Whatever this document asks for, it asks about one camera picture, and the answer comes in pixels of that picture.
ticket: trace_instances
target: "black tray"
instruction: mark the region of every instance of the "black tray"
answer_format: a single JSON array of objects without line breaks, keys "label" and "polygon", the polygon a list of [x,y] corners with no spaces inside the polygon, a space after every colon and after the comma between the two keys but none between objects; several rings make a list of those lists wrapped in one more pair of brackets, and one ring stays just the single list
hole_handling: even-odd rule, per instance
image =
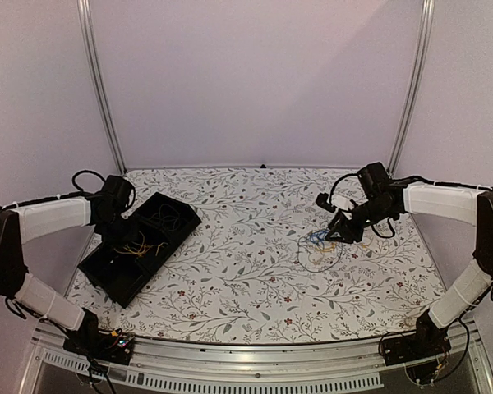
[{"label": "black tray", "polygon": [[201,223],[190,205],[155,193],[131,215],[139,223],[146,244],[160,245],[144,256],[120,254],[112,246],[100,244],[79,264],[94,286],[126,308],[181,243]]}]

